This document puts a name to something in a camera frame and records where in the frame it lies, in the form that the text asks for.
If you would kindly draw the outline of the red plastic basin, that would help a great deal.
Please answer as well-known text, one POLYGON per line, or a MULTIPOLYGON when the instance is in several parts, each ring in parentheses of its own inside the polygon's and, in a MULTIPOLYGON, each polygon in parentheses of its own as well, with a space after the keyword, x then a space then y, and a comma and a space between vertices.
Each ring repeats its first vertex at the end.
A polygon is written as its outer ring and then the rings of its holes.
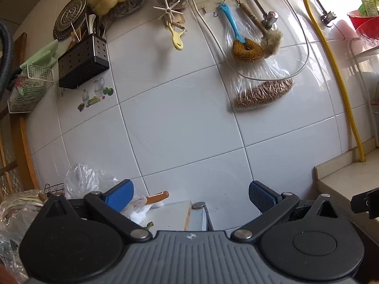
POLYGON ((369 40, 378 40, 378 16, 364 17, 358 10, 349 12, 347 16, 350 18, 353 27, 359 37, 369 40))

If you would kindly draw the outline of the clear plastic bag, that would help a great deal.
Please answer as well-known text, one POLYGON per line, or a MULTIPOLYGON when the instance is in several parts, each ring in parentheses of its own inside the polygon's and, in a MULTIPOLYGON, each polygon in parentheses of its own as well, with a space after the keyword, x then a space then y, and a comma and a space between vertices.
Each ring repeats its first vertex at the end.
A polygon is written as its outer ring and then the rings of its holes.
POLYGON ((102 193, 117 185, 113 175, 87 164, 73 165, 63 180, 64 194, 67 199, 81 199, 92 191, 102 193))

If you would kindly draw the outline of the bag of brown grains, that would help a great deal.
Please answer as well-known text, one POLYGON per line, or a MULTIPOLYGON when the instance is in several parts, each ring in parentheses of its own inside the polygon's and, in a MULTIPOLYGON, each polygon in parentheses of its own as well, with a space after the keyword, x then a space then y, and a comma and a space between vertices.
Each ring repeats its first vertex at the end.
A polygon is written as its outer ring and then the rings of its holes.
POLYGON ((227 61, 221 64, 220 72, 232 109, 249 111, 265 107, 288 94, 294 85, 289 72, 274 57, 257 62, 235 59, 231 52, 235 34, 226 19, 222 23, 222 45, 227 61))

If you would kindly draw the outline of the blue handled scrub brush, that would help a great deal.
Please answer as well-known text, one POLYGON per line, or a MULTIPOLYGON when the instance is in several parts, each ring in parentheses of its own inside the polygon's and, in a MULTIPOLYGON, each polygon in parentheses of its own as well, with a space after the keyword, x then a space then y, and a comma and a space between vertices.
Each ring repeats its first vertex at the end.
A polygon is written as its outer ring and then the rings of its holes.
POLYGON ((220 21, 224 26, 226 58, 233 58, 234 61, 244 63, 253 63, 263 59, 263 48, 240 33, 231 8, 226 3, 219 3, 217 11, 221 15, 220 21))

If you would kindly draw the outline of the black utensil holder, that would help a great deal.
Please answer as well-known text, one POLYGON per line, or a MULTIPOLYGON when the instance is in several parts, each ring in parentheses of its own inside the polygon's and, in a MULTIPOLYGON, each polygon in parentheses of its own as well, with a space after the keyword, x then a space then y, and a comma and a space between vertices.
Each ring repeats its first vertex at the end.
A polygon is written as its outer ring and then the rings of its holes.
POLYGON ((97 34, 67 50, 59 59, 59 87, 76 89, 110 68, 107 42, 97 34))

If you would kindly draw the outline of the metal wall faucet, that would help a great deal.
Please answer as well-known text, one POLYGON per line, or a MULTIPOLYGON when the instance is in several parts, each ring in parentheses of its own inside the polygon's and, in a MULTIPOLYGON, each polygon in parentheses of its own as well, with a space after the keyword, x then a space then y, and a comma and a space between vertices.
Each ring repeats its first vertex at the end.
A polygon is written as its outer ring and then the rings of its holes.
POLYGON ((267 10, 260 0, 253 0, 263 16, 262 24, 267 30, 271 30, 279 19, 279 14, 273 10, 267 10))

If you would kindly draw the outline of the wooden handled brush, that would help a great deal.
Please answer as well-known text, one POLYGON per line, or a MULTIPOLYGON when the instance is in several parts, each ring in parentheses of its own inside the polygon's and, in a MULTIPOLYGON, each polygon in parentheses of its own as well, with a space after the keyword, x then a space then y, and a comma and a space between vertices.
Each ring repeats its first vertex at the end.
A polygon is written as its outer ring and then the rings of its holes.
POLYGON ((262 33, 262 38, 260 42, 260 46, 263 49, 264 57, 269 58, 272 55, 275 55, 281 45, 281 41, 283 38, 283 34, 280 30, 267 30, 263 24, 258 20, 258 18, 251 12, 251 10, 242 2, 237 0, 238 6, 242 9, 244 14, 246 14, 249 19, 254 23, 254 25, 260 30, 262 33))

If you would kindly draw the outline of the round metal strainer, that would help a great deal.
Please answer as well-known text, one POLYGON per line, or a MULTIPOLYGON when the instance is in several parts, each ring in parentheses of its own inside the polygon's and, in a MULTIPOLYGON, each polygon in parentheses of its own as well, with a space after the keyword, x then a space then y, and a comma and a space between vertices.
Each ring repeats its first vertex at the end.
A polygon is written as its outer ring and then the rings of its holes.
POLYGON ((87 13, 87 0, 70 0, 59 13, 53 28, 53 37, 64 40, 84 22, 87 13))

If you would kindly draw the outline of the yellow peeler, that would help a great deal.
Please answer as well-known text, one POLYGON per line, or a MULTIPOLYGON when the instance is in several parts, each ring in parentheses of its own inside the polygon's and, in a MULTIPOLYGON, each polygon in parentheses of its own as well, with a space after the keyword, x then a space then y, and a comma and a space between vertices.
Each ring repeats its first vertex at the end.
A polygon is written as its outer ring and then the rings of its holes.
POLYGON ((183 50, 184 44, 181 37, 186 32, 186 28, 183 25, 173 21, 168 21, 167 26, 171 33, 173 47, 178 51, 183 50))

